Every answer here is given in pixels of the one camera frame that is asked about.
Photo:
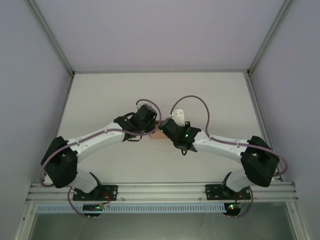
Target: white side panel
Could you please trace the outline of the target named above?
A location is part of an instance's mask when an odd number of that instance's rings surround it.
[[[76,71],[248,69],[283,0],[36,0]]]
[[[0,7],[0,239],[11,240],[52,140],[68,73],[23,0]]]
[[[242,72],[76,74],[59,134],[70,139],[100,129],[118,116],[135,112],[140,98],[157,103],[166,118],[175,101],[188,94],[207,102],[211,134],[233,139],[260,135]],[[177,108],[183,108],[192,126],[204,128],[207,114],[199,100],[186,99]],[[140,142],[106,147],[79,168],[105,183],[221,182],[240,164],[206,152],[182,156],[170,140],[145,136]]]
[[[320,1],[296,0],[253,76],[276,150],[287,156],[320,239]]]

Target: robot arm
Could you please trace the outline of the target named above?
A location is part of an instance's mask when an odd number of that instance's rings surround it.
[[[222,192],[228,198],[251,185],[268,187],[279,163],[278,157],[263,150],[211,140],[201,129],[191,127],[189,122],[181,126],[172,118],[167,118],[161,122],[159,128],[183,155],[188,151],[213,153],[242,165],[239,170],[228,173],[222,182]],[[258,136],[253,136],[250,140],[211,136],[226,142],[251,144],[270,149]]]
[[[49,146],[41,165],[56,188],[72,186],[95,199],[101,183],[92,173],[77,168],[78,163],[109,145],[132,140],[155,129],[157,112],[142,105],[136,113],[117,117],[112,123],[88,135],[64,140],[56,137]]]

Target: vent grille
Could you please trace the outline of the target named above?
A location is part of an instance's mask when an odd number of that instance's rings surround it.
[[[75,204],[75,208],[82,212],[83,204]],[[110,214],[153,214],[153,213],[225,213],[223,203],[112,203],[102,213]],[[75,213],[66,203],[39,204],[38,214],[67,214]]]

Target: glass panel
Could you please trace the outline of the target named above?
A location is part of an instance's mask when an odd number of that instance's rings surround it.
[[[283,203],[255,203],[242,218],[222,213],[37,214],[30,240],[295,240]]]

